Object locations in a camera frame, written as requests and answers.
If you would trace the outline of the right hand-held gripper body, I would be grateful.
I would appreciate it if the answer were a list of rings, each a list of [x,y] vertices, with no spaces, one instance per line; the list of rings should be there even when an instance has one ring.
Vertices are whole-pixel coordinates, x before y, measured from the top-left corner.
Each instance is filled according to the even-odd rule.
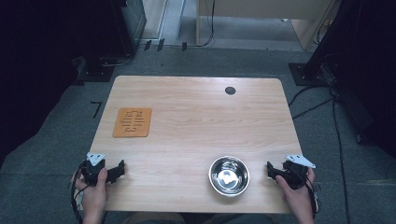
[[[302,154],[286,155],[283,163],[285,179],[292,189],[299,189],[306,183],[306,173],[309,168],[315,169],[316,165]]]

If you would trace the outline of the orange cut-out trivet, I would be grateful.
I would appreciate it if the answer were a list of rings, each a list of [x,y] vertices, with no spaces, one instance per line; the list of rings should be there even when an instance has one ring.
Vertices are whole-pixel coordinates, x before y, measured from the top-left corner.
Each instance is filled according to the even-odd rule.
[[[152,110],[148,107],[120,108],[115,121],[113,136],[122,137],[147,137]]]

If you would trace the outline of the person's right hand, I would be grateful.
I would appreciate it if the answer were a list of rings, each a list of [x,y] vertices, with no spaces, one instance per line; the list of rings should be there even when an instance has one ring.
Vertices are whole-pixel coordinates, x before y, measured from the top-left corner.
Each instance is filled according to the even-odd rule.
[[[306,177],[307,179],[304,187],[291,189],[287,181],[281,175],[276,176],[276,182],[283,190],[284,200],[295,216],[303,214],[312,217],[313,215],[311,191],[313,190],[312,184],[314,183],[315,173],[312,168],[307,170]]]

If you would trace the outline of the light wooden desk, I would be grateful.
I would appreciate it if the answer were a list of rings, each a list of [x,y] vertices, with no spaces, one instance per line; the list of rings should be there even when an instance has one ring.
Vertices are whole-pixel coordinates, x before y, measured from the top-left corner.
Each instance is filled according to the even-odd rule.
[[[308,49],[339,0],[195,0],[196,43],[203,16],[289,19],[302,49]]]

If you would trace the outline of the black curtain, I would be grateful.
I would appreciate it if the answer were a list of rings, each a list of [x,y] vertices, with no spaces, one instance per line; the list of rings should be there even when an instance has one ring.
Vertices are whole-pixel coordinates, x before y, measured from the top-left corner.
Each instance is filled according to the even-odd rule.
[[[72,60],[121,55],[125,0],[0,0],[0,168],[34,136],[78,77]]]
[[[334,74],[358,141],[396,158],[396,0],[342,0],[309,64]]]

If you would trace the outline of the stainless steel bowl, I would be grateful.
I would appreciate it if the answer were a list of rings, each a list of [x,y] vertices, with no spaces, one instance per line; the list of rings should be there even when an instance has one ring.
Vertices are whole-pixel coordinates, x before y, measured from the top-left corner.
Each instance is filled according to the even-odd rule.
[[[212,188],[225,197],[241,195],[250,183],[248,167],[234,156],[215,159],[209,167],[208,178]]]

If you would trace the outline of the dark cabinet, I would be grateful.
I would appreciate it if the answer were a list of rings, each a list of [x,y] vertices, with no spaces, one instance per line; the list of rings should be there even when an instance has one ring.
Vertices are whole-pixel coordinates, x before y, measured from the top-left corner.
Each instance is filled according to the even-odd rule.
[[[132,44],[132,54],[135,54],[147,23],[143,1],[121,0],[121,11]]]

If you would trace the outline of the person's left hand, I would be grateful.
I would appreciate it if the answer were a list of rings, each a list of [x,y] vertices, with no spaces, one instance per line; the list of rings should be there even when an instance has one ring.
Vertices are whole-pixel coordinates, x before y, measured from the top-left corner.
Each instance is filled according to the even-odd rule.
[[[82,180],[76,181],[78,190],[83,191],[83,209],[86,213],[99,212],[105,210],[106,205],[106,178],[107,169],[103,168],[94,187],[87,186]]]

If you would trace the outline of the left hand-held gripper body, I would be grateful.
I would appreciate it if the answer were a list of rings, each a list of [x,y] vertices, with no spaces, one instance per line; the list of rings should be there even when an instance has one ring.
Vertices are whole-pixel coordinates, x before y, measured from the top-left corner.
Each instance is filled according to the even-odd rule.
[[[88,186],[94,187],[97,184],[99,173],[106,165],[105,156],[105,154],[87,153],[81,173]]]

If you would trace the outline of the black tape corner mark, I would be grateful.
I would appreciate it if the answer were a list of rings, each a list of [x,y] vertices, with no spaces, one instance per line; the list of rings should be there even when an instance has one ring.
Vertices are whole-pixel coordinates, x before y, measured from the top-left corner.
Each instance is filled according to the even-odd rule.
[[[100,111],[100,108],[102,106],[102,102],[91,101],[91,105],[95,105],[96,106],[94,114],[92,116],[92,118],[95,119],[97,117],[99,111]]]

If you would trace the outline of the black stand base plate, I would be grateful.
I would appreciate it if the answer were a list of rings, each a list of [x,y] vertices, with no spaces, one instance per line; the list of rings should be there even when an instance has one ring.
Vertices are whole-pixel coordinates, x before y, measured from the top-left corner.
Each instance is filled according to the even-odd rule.
[[[75,83],[83,85],[85,82],[108,82],[114,71],[113,66],[89,65],[83,57],[77,57],[72,61],[78,71]]]
[[[289,63],[289,69],[296,86],[328,86],[328,82],[321,75],[311,74],[308,71],[306,63]]]

